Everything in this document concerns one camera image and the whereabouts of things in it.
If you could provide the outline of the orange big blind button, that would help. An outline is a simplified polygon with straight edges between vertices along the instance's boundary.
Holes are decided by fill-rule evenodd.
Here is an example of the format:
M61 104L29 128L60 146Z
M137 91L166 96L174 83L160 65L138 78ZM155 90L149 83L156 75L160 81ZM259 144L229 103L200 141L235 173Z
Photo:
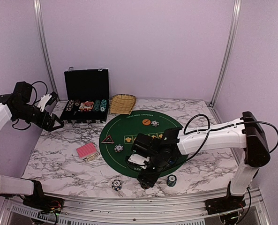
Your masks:
M151 121L149 119L144 119L142 123L147 126L151 123Z

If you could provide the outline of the red black chip stack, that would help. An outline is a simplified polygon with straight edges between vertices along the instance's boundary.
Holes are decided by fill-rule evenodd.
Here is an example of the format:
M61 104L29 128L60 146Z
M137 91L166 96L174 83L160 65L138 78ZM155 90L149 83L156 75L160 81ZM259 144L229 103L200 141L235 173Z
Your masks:
M141 187L142 187L143 189L149 189L149 188L150 188L148 185L141 185Z

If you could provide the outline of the triangular all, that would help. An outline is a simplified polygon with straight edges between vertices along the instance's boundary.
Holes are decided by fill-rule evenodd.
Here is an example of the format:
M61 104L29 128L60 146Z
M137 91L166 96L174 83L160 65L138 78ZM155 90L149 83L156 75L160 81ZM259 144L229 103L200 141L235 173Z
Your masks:
M104 140L101 141L102 143L107 143L107 144L114 144L114 140L111 137L111 135L106 136Z

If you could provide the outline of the blue beige chip stack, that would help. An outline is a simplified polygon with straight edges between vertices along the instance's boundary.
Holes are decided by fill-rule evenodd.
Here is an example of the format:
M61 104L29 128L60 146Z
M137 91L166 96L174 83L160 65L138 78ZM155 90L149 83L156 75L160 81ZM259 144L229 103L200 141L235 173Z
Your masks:
M112 182L112 189L115 190L115 191L121 190L122 189L122 182L121 182L121 180L115 179Z

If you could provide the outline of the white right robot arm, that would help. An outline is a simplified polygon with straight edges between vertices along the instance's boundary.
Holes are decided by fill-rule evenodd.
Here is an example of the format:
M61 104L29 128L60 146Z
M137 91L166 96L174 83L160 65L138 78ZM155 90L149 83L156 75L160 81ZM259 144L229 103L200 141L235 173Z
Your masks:
M229 193L221 199L221 206L231 210L239 203L239 196L252 181L257 170L270 161L270 151L262 122L251 112L230 122L194 128L191 131L176 127L164 131L161 138L139 133L134 140L128 164L141 167L137 177L141 187L154 186L160 174L169 170L168 163L178 166L181 156L195 154L201 150L224 148L244 149L245 155L230 182Z

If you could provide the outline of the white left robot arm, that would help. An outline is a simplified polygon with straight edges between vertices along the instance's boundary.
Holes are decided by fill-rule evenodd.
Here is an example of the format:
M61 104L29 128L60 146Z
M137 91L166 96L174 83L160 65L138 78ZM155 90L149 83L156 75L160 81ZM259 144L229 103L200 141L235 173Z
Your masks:
M55 131L64 126L59 117L50 114L46 106L52 105L58 98L55 92L45 93L40 99L30 102L32 93L37 93L34 84L17 82L10 94L0 95L0 162L4 166L13 166L6 163L6 159L14 155L14 151L21 147L22 140L17 135L11 135L9 123L25 121L29 126L36 125L45 131ZM11 177L0 174L0 195L24 195L37 208L43 209L48 205L48 198L44 195L39 181Z

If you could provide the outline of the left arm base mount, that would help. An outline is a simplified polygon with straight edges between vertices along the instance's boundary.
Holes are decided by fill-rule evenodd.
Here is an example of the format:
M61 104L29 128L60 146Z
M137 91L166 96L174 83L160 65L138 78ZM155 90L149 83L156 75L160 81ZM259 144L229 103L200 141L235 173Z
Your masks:
M44 196L43 198L34 196L25 196L23 204L38 210L41 210L42 214L49 212L61 212L64 200L62 198Z

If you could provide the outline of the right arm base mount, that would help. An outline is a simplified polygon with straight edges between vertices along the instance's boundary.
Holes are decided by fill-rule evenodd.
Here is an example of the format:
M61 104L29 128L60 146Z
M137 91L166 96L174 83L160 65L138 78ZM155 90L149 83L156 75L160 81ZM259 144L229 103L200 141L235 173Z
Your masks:
M205 207L209 215L223 213L245 207L243 196L224 196L205 201Z

